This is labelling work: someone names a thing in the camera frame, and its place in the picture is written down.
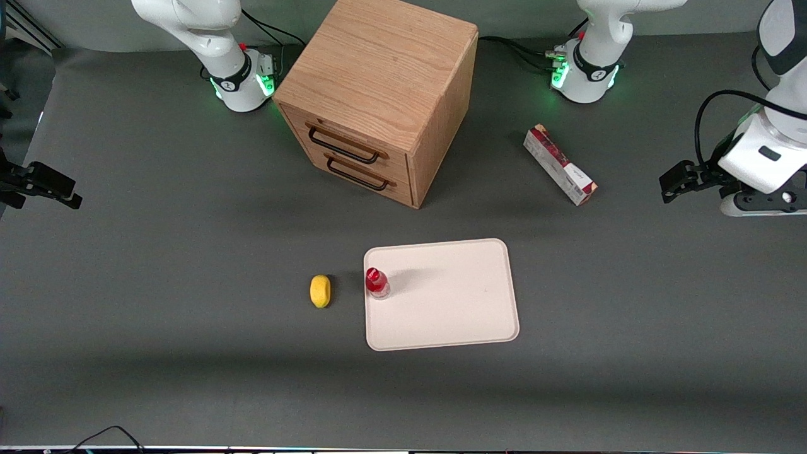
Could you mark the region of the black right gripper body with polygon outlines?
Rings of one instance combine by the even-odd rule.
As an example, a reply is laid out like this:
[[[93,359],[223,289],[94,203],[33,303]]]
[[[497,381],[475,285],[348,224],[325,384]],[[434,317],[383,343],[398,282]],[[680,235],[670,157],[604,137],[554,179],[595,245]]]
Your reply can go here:
[[[26,196],[23,195],[26,183],[23,179],[29,173],[28,167],[12,163],[1,148],[1,202],[12,209],[22,209]]]

